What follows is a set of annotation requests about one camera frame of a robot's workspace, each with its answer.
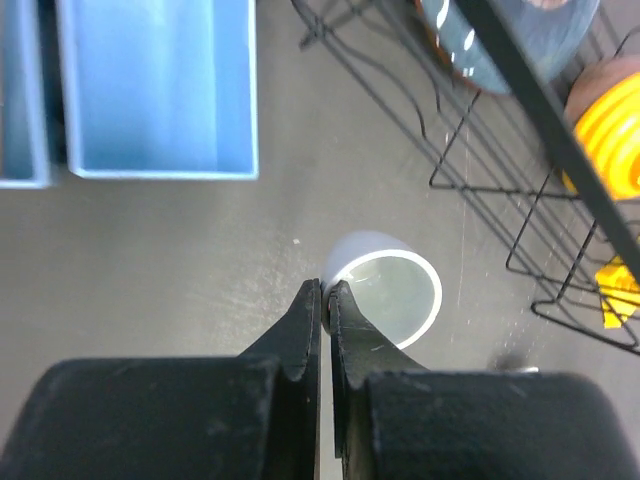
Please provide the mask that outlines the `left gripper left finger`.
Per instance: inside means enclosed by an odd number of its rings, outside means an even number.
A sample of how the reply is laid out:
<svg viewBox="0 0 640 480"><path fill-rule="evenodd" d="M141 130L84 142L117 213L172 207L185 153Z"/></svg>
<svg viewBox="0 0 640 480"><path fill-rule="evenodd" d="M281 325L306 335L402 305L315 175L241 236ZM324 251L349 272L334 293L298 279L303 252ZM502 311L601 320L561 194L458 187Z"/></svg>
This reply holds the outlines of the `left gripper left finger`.
<svg viewBox="0 0 640 480"><path fill-rule="evenodd" d="M236 356L82 358L36 382L5 479L314 479L321 289Z"/></svg>

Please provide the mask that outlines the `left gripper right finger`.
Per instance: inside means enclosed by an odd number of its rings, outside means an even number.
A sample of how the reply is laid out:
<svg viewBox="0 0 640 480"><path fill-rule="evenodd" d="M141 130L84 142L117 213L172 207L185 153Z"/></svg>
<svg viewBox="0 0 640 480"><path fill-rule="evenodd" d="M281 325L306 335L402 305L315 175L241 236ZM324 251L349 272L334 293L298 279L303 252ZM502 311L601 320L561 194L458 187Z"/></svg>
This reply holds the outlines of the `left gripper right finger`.
<svg viewBox="0 0 640 480"><path fill-rule="evenodd" d="M565 373L437 372L328 298L335 455L347 479L635 479L613 405Z"/></svg>

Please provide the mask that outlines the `small white cup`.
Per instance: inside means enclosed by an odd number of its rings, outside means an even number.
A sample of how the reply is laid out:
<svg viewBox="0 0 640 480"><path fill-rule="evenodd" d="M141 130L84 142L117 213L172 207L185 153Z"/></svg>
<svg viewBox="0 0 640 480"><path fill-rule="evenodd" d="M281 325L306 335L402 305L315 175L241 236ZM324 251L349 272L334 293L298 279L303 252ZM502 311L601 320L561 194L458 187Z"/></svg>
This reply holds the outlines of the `small white cup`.
<svg viewBox="0 0 640 480"><path fill-rule="evenodd" d="M404 242L361 230L336 242L321 275L323 305L345 281L359 311L397 348L419 340L433 325L443 301L436 269Z"/></svg>

